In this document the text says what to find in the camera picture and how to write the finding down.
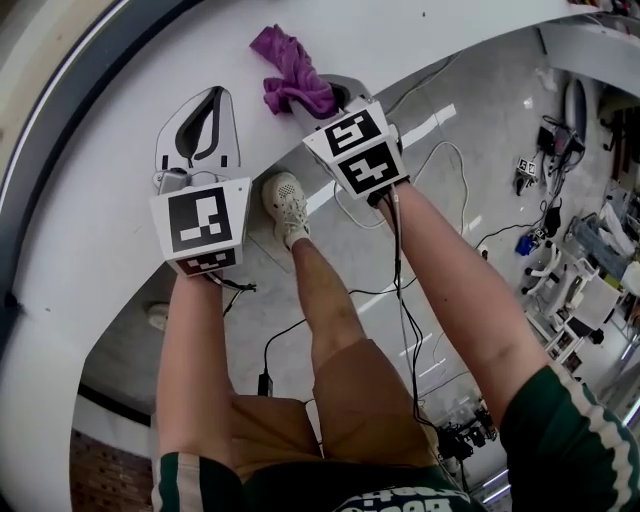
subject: gray floor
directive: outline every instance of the gray floor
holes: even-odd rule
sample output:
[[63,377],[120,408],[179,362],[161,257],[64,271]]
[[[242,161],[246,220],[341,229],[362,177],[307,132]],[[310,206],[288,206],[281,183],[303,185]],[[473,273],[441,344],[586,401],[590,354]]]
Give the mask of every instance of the gray floor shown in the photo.
[[[383,106],[391,105],[405,90],[433,66],[403,80],[379,95]],[[431,149],[442,140],[455,143],[466,160],[470,187],[466,222],[478,216],[481,221],[465,238],[475,245],[485,234],[503,226],[528,224],[540,217],[541,187],[527,189],[517,197],[512,188],[518,157],[532,158],[537,131],[543,114],[561,117],[562,95],[543,85],[537,70],[547,72],[545,57],[533,29],[519,31],[467,50],[455,64],[427,87],[408,98],[392,117],[401,132],[425,122],[434,112],[454,105],[457,115],[408,148],[404,155],[407,168],[417,172]],[[559,91],[567,77],[555,74]],[[597,210],[611,169],[611,155],[602,150],[609,135],[596,119],[599,87],[585,81],[589,99],[588,149],[582,164],[571,172],[562,194],[564,233],[572,216]],[[308,196],[329,181],[328,176],[302,148],[279,162],[300,179]],[[464,187],[455,153],[449,149],[436,154],[424,172],[418,188],[429,197],[455,227],[460,225]],[[259,183],[254,191],[259,190]],[[341,196],[348,208],[366,222],[374,220],[366,204]],[[227,346],[231,379],[240,393],[255,393],[262,371],[265,342],[277,332],[302,318],[298,305],[292,262],[273,239],[271,226],[257,197],[249,220],[249,238],[245,246],[246,263],[228,272],[239,281],[255,281],[257,293],[246,293],[226,319]],[[312,238],[329,262],[342,276],[347,288],[380,291],[393,273],[393,238],[386,227],[365,231],[355,226],[328,201],[310,218]],[[487,241],[489,261],[507,282],[519,289],[523,269],[532,258],[514,252],[524,230],[511,230]],[[411,277],[405,265],[405,277]],[[144,412],[154,410],[155,380],[162,346],[162,335],[148,326],[145,307],[169,298],[173,275],[162,267],[132,298],[87,358],[82,380],[85,384]],[[417,285],[405,292],[408,307],[422,327],[425,342],[419,361],[419,373],[444,362],[418,379],[422,392],[446,383],[466,370],[446,337],[436,348],[441,330],[433,312]],[[354,295],[360,308],[371,297]],[[400,335],[397,301],[385,296],[361,315],[370,337],[407,379]],[[460,321],[464,320],[461,312]],[[309,362],[310,334],[303,325],[274,342],[269,351],[269,368],[275,394],[309,399],[312,372]],[[425,397],[425,406],[434,420],[464,401],[477,396],[475,384],[464,375]]]

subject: green shirt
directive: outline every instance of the green shirt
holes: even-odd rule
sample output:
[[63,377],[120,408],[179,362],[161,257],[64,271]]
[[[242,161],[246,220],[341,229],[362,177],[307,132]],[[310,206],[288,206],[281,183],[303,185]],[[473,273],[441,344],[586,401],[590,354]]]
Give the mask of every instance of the green shirt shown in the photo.
[[[628,429],[593,394],[552,364],[518,392],[504,416],[513,509],[608,511],[639,505],[640,458]],[[179,454],[165,455],[154,503],[162,511],[467,512],[483,510],[439,467],[390,468],[294,462],[248,482],[200,457],[181,484]]]

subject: khaki shorts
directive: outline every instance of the khaki shorts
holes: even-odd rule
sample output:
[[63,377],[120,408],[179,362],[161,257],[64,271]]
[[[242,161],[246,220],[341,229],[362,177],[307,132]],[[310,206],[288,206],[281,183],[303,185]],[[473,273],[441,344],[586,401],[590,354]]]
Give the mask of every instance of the khaki shorts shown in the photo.
[[285,462],[334,460],[382,466],[437,464],[437,436],[413,418],[413,400],[371,340],[340,351],[317,372],[313,395],[322,450],[299,400],[233,400],[235,471],[243,482]]

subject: purple cloth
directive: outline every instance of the purple cloth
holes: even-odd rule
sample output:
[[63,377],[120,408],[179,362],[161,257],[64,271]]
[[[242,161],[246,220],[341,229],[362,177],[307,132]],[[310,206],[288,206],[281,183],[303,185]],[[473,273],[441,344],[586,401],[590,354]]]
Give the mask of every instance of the purple cloth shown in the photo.
[[275,25],[260,32],[250,47],[275,65],[284,77],[264,80],[264,101],[271,112],[291,112],[289,101],[297,100],[317,119],[337,113],[331,86],[318,76],[311,57],[295,37]]

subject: white curved table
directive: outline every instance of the white curved table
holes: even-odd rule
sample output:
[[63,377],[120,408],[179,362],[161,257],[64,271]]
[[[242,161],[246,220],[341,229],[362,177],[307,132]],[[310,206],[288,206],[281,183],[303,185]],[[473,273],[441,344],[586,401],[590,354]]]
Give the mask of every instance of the white curved table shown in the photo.
[[162,124],[193,94],[222,85],[243,175],[257,177],[301,141],[295,121],[262,101],[262,79],[277,71],[248,45],[265,25],[298,36],[319,72],[376,94],[483,40],[586,10],[566,0],[243,0],[200,4],[158,35],[81,124],[31,223],[15,287],[25,313],[0,374],[0,488],[10,504],[70,510],[84,360],[163,261],[148,205]]

